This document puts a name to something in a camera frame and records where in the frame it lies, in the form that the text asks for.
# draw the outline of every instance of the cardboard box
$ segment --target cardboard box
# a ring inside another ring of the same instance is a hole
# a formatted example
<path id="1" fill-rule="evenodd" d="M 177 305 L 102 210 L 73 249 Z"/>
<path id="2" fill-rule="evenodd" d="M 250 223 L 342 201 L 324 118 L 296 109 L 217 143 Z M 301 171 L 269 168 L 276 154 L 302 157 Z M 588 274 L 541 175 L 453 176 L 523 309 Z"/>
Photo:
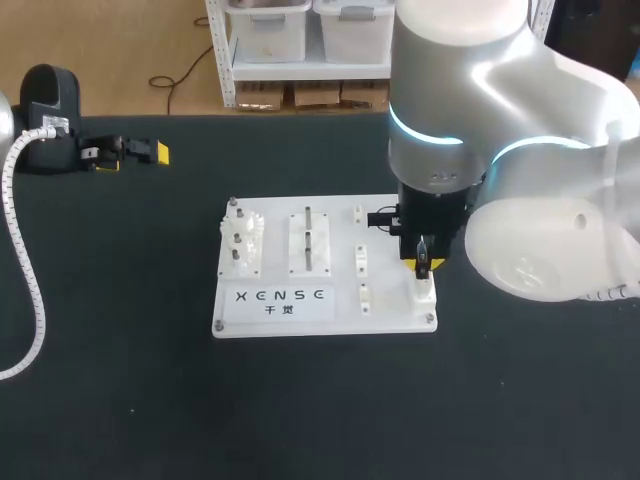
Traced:
<path id="1" fill-rule="evenodd" d="M 340 103 L 340 82 L 295 82 L 293 86 L 296 107 L 311 105 L 338 105 Z"/>
<path id="2" fill-rule="evenodd" d="M 366 107 L 384 110 L 389 102 L 387 80 L 346 80 L 342 84 L 341 100 L 353 108 Z"/>
<path id="3" fill-rule="evenodd" d="M 241 110 L 277 111 L 282 108 L 282 82 L 238 82 L 236 106 Z"/>

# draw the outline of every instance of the white cylindrical part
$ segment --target white cylindrical part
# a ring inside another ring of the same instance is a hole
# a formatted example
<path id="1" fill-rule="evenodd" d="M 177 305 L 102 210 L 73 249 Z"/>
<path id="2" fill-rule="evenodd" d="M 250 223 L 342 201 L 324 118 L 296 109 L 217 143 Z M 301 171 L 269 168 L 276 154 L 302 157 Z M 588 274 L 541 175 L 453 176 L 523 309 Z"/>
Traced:
<path id="1" fill-rule="evenodd" d="M 527 0 L 397 0 L 398 18 L 435 43 L 469 47 L 495 42 L 527 23 Z"/>

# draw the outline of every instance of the wooden floor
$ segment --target wooden floor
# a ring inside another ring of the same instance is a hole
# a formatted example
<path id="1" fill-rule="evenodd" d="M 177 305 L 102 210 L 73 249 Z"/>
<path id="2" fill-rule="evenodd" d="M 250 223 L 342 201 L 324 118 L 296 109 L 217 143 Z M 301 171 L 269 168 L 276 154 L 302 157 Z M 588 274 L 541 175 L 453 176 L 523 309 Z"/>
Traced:
<path id="1" fill-rule="evenodd" d="M 26 71 L 51 63 L 78 76 L 83 115 L 162 115 L 168 92 L 147 80 L 178 79 L 211 46 L 209 30 L 193 26 L 206 16 L 204 0 L 0 3 L 0 88 L 13 103 Z M 640 96 L 640 80 L 632 88 Z M 172 113 L 235 113 L 223 106 L 213 53 L 178 87 Z"/>

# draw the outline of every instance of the metal shelf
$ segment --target metal shelf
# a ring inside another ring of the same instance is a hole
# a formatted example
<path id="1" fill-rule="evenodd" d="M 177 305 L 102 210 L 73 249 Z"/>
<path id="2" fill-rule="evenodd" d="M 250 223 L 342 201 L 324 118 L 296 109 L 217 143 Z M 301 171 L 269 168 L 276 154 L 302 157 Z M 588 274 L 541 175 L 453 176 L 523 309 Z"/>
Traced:
<path id="1" fill-rule="evenodd" d="M 233 79 L 257 80 L 377 80 L 391 76 L 391 61 L 378 65 L 327 63 L 320 19 L 310 14 L 307 20 L 307 56 L 304 62 L 247 63 L 242 49 L 232 36 L 230 50 L 233 58 Z"/>
<path id="2" fill-rule="evenodd" d="M 205 0 L 211 29 L 220 89 L 226 107 L 236 106 L 236 81 L 259 80 L 375 80 L 389 78 L 391 62 L 381 65 L 354 65 L 327 63 L 320 22 L 317 16 L 310 15 L 307 27 L 307 58 L 299 63 L 247 63 L 235 36 L 227 39 L 226 18 L 224 13 L 226 0 Z M 538 0 L 533 21 L 533 31 L 544 40 L 555 0 Z"/>

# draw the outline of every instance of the white spiral cable wrap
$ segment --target white spiral cable wrap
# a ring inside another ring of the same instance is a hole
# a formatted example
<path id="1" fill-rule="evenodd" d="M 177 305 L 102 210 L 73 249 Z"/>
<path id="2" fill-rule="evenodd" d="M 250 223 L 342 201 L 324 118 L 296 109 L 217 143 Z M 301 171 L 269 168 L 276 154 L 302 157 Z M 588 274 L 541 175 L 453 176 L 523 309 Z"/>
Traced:
<path id="1" fill-rule="evenodd" d="M 42 295 L 40 294 L 40 287 L 38 286 L 38 280 L 33 272 L 31 266 L 31 260 L 27 254 L 27 249 L 22 240 L 22 234 L 20 233 L 20 227 L 18 227 L 18 219 L 16 217 L 16 210 L 13 204 L 13 172 L 16 167 L 16 162 L 20 156 L 20 152 L 34 140 L 44 140 L 47 138 L 55 138 L 57 135 L 56 129 L 53 127 L 43 127 L 35 130 L 29 130 L 24 132 L 13 143 L 2 167 L 2 203 L 4 205 L 4 218 L 9 228 L 9 235 L 11 235 L 11 241 L 13 242 L 13 248 L 16 251 L 20 267 L 27 286 L 29 287 L 29 293 L 31 294 L 31 303 L 33 304 L 33 310 L 36 319 L 36 334 L 31 344 L 31 348 L 19 363 L 13 367 L 0 371 L 0 380 L 6 380 L 7 378 L 14 377 L 27 368 L 35 360 L 40 353 L 42 344 L 44 342 L 44 335 L 46 331 L 46 318 L 44 314 L 44 303 L 42 302 Z"/>

